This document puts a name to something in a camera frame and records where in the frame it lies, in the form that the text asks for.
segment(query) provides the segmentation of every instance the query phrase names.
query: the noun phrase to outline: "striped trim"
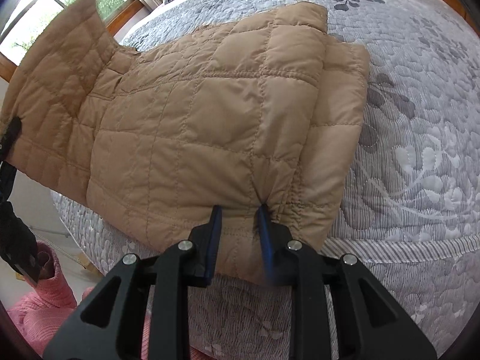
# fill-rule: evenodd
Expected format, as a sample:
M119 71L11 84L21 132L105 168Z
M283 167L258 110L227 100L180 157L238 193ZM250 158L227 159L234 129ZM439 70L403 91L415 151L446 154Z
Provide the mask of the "striped trim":
M480 234L428 242L327 238L320 254L338 258L352 253L365 263L421 263L458 257L480 249Z

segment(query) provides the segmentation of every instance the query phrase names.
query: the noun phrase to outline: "white floor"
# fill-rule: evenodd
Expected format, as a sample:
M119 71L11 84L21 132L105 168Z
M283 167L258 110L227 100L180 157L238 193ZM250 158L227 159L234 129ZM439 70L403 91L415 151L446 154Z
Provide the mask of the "white floor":
M54 235L48 233L40 233L43 237L61 247L68 254L76 257L80 253L80 249L71 237L64 235ZM61 252L56 250L56 254L60 260L63 274L70 285L77 302L82 300L82 293L88 288L94 286L99 278L84 269L81 265L72 261ZM15 272L10 266L0 259L0 300L6 309L13 306L23 295L34 291L25 281L18 280Z

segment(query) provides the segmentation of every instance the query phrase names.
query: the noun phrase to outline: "window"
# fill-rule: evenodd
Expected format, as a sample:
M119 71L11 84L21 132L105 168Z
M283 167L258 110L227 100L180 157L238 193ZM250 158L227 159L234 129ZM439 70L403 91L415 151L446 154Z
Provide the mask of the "window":
M0 35L0 53L16 65L53 18L75 0L20 0ZM100 17L109 22L134 0L97 0Z

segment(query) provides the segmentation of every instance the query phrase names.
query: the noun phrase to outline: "gray quilted bedspread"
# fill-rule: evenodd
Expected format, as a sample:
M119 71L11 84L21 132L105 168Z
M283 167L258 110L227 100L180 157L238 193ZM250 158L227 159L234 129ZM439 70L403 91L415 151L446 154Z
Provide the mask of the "gray quilted bedspread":
M329 33L371 55L365 124L322 253L359 256L441 354L480 300L480 41L459 15L439 0L188 0L123 43L147 50L298 1L326 6ZM128 251L154 253L53 195L103 272ZM218 359L287 359L289 330L287 290L218 277L190 293L191 343Z

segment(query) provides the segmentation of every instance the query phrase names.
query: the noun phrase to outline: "pink clothing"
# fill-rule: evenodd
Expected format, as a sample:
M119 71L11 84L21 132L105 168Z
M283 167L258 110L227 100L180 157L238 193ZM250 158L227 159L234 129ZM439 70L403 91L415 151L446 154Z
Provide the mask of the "pink clothing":
M42 356L45 347L57 332L60 325L77 307L77 301L63 276L60 262L55 252L49 246L38 242L40 264L45 274L53 277L40 280L35 292L31 292L20 299L10 310L8 315L27 340L31 347ZM88 295L92 288L88 288L82 298ZM143 328L142 358L147 358L148 335L150 320L146 320ZM213 360L211 357L190 348L191 360Z

